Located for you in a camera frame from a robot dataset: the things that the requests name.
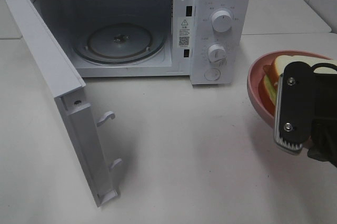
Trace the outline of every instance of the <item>qr code label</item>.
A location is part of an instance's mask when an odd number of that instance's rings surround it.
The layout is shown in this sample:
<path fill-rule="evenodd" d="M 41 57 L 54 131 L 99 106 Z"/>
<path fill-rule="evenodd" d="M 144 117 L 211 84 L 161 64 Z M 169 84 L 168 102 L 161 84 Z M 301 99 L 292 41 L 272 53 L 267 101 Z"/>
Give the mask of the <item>qr code label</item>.
<path fill-rule="evenodd" d="M 177 47 L 178 48 L 190 48 L 193 41 L 193 25 L 194 17 L 185 16 L 178 17 L 177 19 Z"/>
<path fill-rule="evenodd" d="M 179 46 L 188 46 L 190 44 L 189 36 L 180 36 L 179 37 Z"/>

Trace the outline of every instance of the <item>white knob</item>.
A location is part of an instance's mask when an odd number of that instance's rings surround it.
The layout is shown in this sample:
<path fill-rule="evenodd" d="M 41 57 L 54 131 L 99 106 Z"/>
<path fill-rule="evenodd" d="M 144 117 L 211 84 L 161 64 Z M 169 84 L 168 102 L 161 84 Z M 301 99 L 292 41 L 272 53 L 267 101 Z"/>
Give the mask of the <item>white knob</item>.
<path fill-rule="evenodd" d="M 227 10 L 219 10 L 212 15 L 212 26 L 217 32 L 226 32 L 232 27 L 232 14 Z"/>
<path fill-rule="evenodd" d="M 226 59 L 226 50 L 220 44 L 213 44 L 208 49 L 208 56 L 211 63 L 220 63 Z"/>

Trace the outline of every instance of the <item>control panel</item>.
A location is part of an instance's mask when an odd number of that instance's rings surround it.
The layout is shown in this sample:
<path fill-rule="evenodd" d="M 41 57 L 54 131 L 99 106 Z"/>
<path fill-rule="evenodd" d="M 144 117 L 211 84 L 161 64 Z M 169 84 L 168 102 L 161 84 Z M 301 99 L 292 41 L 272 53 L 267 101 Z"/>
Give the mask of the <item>control panel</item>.
<path fill-rule="evenodd" d="M 232 81 L 249 0 L 199 0 L 192 56 L 192 84 Z"/>

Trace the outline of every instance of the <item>sandwich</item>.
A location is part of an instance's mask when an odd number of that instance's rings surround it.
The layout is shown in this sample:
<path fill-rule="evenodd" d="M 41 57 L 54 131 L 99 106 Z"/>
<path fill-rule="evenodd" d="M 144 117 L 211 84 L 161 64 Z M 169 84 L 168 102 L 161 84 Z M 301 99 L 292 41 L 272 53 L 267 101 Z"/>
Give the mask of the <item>sandwich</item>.
<path fill-rule="evenodd" d="M 278 56 L 271 65 L 263 66 L 265 72 L 264 77 L 259 83 L 258 90 L 262 104 L 265 109 L 271 114 L 275 113 L 275 104 L 277 98 L 277 85 L 280 75 L 284 72 L 285 67 L 292 62 L 304 62 L 310 66 L 318 63 L 330 63 L 337 65 L 337 60 L 321 59 L 309 56 Z M 337 74 L 337 72 L 330 68 L 318 68 L 315 73 Z"/>

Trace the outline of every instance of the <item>microwave door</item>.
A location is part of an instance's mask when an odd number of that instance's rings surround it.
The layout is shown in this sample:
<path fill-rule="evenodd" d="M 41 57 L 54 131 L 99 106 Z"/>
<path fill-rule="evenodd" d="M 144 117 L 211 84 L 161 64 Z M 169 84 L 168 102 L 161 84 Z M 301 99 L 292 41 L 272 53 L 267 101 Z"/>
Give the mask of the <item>microwave door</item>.
<path fill-rule="evenodd" d="M 121 160 L 106 163 L 97 134 L 97 127 L 107 119 L 113 119 L 114 114 L 107 112 L 98 121 L 93 118 L 91 104 L 85 96 L 84 81 L 31 0 L 5 2 L 49 86 L 94 200 L 100 206 L 117 197 L 112 175 Z"/>

